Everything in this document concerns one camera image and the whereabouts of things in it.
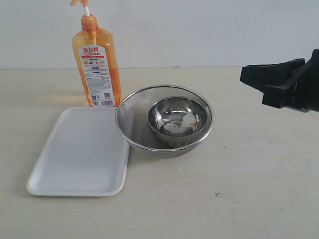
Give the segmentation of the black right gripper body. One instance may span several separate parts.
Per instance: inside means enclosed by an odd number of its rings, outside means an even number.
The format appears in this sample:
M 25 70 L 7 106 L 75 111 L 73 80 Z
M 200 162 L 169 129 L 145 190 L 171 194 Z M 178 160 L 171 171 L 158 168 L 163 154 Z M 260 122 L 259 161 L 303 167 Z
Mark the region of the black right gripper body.
M 287 108 L 303 113 L 319 111 L 319 49 L 314 49 L 311 58 L 291 77 L 292 96 Z

